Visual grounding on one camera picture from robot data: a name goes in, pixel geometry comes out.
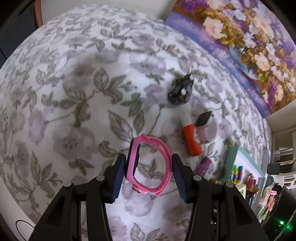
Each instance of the floral tablecloth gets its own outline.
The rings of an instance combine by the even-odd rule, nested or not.
[[[162,21],[106,5],[83,5],[29,36],[0,70],[0,176],[35,223],[65,181],[88,182],[127,154],[141,133],[162,139],[195,169],[176,108],[167,101],[174,79],[192,72],[192,119],[212,110],[215,142],[204,145],[219,177],[229,146],[241,145],[260,165],[270,130],[237,80],[207,51]],[[143,146],[136,177],[156,186],[158,152]],[[160,197],[123,182],[107,205],[114,240],[182,240],[192,206],[172,179]],[[85,208],[83,238],[86,239]]]

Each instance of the toy car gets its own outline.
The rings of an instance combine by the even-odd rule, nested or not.
[[[174,105],[185,104],[188,102],[193,86],[193,77],[187,74],[177,79],[176,87],[168,93],[168,100]]]

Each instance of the watch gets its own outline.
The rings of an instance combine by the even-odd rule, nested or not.
[[[141,184],[135,178],[136,168],[139,163],[140,157],[140,144],[146,143],[153,147],[154,149],[158,150],[165,160],[165,174],[161,181],[161,183],[155,188],[149,188]],[[145,134],[142,134],[139,137],[135,137],[131,140],[130,148],[128,151],[128,158],[125,164],[125,178],[133,184],[133,190],[142,193],[152,193],[155,196],[159,196],[166,186],[169,184],[170,179],[172,177],[172,157],[168,147],[162,142],[161,140],[157,139],[156,137],[148,137]]]

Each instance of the purple bottle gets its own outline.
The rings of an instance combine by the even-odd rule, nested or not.
[[[194,174],[204,177],[211,163],[212,161],[208,157],[204,157],[199,166],[195,169]]]

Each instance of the flower painting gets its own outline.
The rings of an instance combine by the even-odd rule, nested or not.
[[[296,46],[259,0],[178,0],[166,24],[227,67],[262,117],[296,99]]]

